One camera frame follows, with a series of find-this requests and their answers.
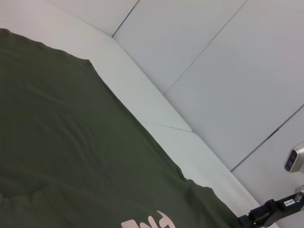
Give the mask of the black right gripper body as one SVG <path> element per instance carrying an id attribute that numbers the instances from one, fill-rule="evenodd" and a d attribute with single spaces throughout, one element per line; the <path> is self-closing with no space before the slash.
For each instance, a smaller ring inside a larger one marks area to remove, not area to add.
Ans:
<path id="1" fill-rule="evenodd" d="M 276 202 L 280 210 L 303 210 L 304 209 L 304 191 L 301 190 L 293 195 Z"/>

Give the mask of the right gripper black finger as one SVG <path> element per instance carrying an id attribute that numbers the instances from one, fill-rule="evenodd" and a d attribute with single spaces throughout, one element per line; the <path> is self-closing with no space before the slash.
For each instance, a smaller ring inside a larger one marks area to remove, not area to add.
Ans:
<path id="1" fill-rule="evenodd" d="M 279 210 L 252 210 L 251 211 L 251 227 L 267 228 L 274 224 L 274 216 Z"/>
<path id="2" fill-rule="evenodd" d="M 274 214 L 275 201 L 267 201 L 264 205 L 251 210 L 247 215 L 238 217 L 242 228 L 267 228 L 266 221 Z"/>

